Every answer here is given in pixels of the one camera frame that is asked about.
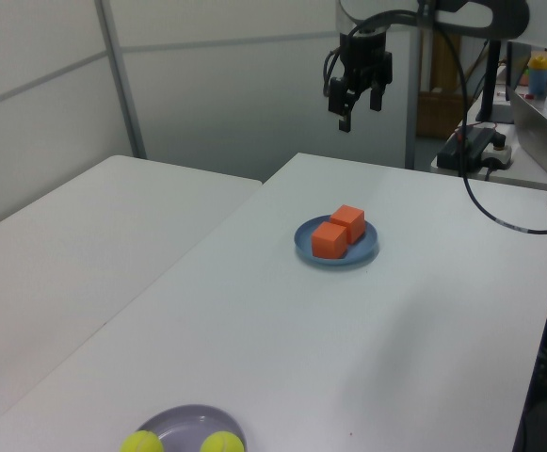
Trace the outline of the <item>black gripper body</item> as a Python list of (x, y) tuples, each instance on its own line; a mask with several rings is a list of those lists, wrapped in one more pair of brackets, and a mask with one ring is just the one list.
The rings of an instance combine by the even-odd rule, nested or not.
[(343, 78), (349, 88), (387, 83), (386, 33), (340, 35)]

